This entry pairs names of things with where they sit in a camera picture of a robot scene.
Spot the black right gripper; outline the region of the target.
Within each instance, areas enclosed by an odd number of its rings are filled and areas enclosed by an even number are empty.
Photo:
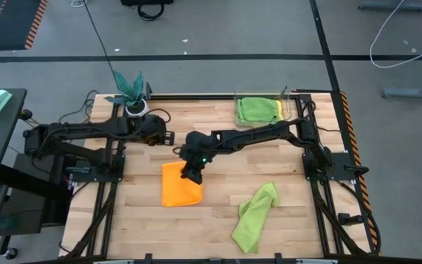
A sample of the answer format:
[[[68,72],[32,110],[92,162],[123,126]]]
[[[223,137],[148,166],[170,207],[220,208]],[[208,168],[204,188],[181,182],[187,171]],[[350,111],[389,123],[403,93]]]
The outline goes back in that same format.
[[[216,147],[221,142],[221,135],[213,131],[210,135],[192,131],[185,137],[185,143],[179,150],[179,157],[186,161],[181,170],[181,178],[187,178],[194,183],[202,184],[202,166],[213,160],[218,154]]]

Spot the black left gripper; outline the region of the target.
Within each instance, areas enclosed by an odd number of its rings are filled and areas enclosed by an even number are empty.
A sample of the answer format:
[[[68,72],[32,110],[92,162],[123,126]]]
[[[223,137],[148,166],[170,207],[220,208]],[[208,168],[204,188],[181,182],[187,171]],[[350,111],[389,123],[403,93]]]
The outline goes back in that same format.
[[[139,127],[139,142],[149,146],[174,145],[173,131],[166,131],[165,120],[155,114],[146,114],[141,118]]]

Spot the orange microfiber towel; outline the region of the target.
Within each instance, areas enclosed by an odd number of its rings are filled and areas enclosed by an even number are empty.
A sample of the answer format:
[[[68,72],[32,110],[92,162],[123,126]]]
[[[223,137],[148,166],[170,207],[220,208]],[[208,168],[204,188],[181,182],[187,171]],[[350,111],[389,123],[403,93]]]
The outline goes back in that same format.
[[[163,207],[196,205],[202,201],[203,188],[187,178],[181,178],[184,161],[162,165],[161,203]]]

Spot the lime green microfiber towel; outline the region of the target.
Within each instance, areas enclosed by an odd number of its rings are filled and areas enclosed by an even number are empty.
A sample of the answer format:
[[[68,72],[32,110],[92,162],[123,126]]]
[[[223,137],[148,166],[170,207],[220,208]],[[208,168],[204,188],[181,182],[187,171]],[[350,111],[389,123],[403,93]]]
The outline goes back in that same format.
[[[263,184],[256,193],[238,207],[239,221],[232,233],[234,242],[244,254],[256,254],[262,230],[271,208],[280,205],[281,198],[273,182]]]

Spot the dark green microfiber towel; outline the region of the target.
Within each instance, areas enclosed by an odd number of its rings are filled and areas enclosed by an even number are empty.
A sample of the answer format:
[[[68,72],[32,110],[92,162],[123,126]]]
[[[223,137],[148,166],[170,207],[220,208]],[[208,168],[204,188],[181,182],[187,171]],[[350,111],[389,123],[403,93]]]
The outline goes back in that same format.
[[[240,98],[237,100],[236,120],[246,125],[255,122],[275,122],[279,121],[277,110],[274,99]]]

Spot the clear plastic bin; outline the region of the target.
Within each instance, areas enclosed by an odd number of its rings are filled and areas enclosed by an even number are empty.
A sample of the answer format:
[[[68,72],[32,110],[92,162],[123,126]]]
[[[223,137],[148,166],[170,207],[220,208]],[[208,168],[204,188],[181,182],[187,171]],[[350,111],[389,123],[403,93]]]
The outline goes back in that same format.
[[[265,94],[265,93],[243,93],[241,91],[237,91],[234,93],[234,123],[239,128],[257,128],[264,125],[269,125],[276,123],[275,122],[255,122],[251,123],[249,125],[242,124],[236,120],[236,113],[237,113],[237,100],[240,98],[245,97],[252,97],[252,98],[269,98],[274,100],[279,100],[281,102],[281,105],[283,107],[283,114],[284,119],[283,120],[290,120],[292,118],[292,105],[291,105],[291,99],[289,98],[289,93],[286,91],[286,88],[284,88],[281,92],[277,92],[275,94]]]

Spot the green plant in white pot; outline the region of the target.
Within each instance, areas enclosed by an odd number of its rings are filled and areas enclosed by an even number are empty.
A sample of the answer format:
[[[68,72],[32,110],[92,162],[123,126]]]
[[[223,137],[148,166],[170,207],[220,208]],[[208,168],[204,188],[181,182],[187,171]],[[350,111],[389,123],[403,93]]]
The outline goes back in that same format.
[[[132,84],[118,71],[114,71],[114,79],[119,95],[107,96],[104,99],[114,105],[124,106],[130,117],[144,116],[149,111],[149,107],[144,95],[142,73],[139,73]]]

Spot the black floor box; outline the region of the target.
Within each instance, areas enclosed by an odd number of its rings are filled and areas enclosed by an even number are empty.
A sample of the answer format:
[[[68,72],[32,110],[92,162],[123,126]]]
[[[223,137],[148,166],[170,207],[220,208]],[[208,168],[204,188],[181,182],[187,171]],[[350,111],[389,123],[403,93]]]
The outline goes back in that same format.
[[[127,7],[145,4],[173,4],[174,0],[120,0],[121,4]]]

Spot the black computer cabinet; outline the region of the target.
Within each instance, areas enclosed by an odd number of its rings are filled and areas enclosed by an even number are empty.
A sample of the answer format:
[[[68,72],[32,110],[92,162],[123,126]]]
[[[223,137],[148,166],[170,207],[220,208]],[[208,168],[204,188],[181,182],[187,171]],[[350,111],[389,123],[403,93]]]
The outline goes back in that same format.
[[[60,155],[16,155],[13,166],[0,165],[0,185],[11,188],[0,214],[0,236],[28,235],[43,227],[63,226],[73,185]]]

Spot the orange black hazard strip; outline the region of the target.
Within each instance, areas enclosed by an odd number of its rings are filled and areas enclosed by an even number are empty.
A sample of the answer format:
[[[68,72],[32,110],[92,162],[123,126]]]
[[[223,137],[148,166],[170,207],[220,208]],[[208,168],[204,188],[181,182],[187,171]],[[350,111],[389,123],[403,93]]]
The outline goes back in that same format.
[[[352,124],[352,118],[350,115],[350,110],[349,110],[349,104],[347,101],[347,95],[345,92],[340,92],[341,94],[341,100],[342,100],[342,104],[343,104],[343,110],[345,113],[345,118],[347,121],[347,129],[348,129],[348,134],[349,134],[349,140],[351,143],[351,149],[353,152],[353,156],[355,159],[355,164],[360,166],[361,165],[361,159],[360,159],[360,154],[358,152],[358,145],[357,145],[357,140],[355,137],[355,130]],[[371,204],[369,201],[369,194],[368,194],[368,189],[366,186],[366,181],[364,176],[359,176],[358,177],[358,181],[359,181],[359,186],[360,186],[360,191],[361,191],[361,195],[362,195],[362,203],[363,203],[363,208],[366,211],[367,215],[368,215],[368,225],[369,225],[369,234],[371,237],[371,242],[372,245],[374,247],[374,254],[375,255],[381,255],[380,249],[381,249],[381,235],[380,235],[380,231],[379,228],[377,226],[377,223],[372,215],[371,212]]]

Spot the black mat with orange stripes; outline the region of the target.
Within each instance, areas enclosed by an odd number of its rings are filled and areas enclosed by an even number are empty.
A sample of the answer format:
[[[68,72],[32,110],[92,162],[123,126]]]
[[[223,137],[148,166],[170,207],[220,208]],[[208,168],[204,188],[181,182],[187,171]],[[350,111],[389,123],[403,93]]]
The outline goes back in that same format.
[[[31,49],[47,7],[48,0],[2,0],[0,51]]]

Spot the black table frame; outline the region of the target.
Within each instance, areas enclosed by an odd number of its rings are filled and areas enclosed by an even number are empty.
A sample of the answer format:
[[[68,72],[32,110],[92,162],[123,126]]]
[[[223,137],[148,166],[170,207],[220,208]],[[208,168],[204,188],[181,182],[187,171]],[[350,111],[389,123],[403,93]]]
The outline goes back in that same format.
[[[316,104],[314,120],[321,143],[334,153],[349,152],[360,165],[349,104],[344,92],[309,93]],[[171,115],[168,129],[175,144],[185,143],[190,131],[209,133],[237,128],[233,94],[153,95],[151,109]],[[161,205],[161,165],[178,161],[172,147],[126,144],[125,176],[116,191],[108,259],[243,259],[323,257],[337,253],[335,236],[327,219],[320,224],[311,184],[303,175],[303,150],[272,141],[246,147],[233,155],[219,155],[206,167],[203,198],[197,205],[166,208]],[[274,182],[281,205],[268,214],[258,254],[243,254],[232,240],[238,222],[238,205],[250,199],[264,183]],[[82,238],[92,222],[98,184],[90,183],[75,195],[62,245],[67,250]]]

